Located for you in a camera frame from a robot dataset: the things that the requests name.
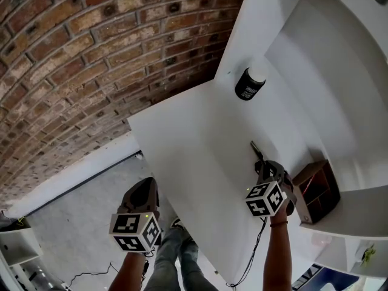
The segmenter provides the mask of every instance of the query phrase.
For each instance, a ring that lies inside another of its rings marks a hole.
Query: brick wall
[[[212,79],[242,1],[1,0],[0,208]]]

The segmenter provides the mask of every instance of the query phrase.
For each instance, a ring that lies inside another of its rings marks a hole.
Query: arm
[[[271,224],[287,221],[287,203],[271,217]],[[287,224],[271,227],[271,236],[264,266],[263,291],[291,291],[292,260]]]
[[[109,291],[139,291],[145,261],[141,253],[128,253]]]

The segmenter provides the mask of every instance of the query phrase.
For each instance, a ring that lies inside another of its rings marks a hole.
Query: white cube
[[[152,212],[115,214],[110,221],[109,235],[126,252],[150,252],[160,233]]]
[[[254,216],[274,216],[287,198],[276,181],[254,186],[245,202]]]

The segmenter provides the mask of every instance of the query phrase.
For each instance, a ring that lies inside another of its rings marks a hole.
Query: gray floor
[[[116,213],[125,192],[148,176],[152,173],[146,161],[130,158],[32,214],[28,220],[44,251],[41,261],[45,267],[67,284],[82,272],[105,272],[110,262],[119,269],[125,253],[108,235],[110,217]],[[166,228],[175,214],[162,191],[159,190],[159,194],[159,224]],[[220,291],[229,290],[202,253],[199,254],[198,264]],[[153,259],[150,260],[143,288],[152,268]],[[106,275],[84,275],[75,279],[72,289],[104,291],[115,276],[113,269]]]

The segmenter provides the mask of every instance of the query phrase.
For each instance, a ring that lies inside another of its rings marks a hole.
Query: jeans
[[[179,256],[183,286],[186,291],[217,291],[197,265],[198,246],[186,230],[171,228],[156,254],[152,276],[144,291],[180,291],[175,267]]]

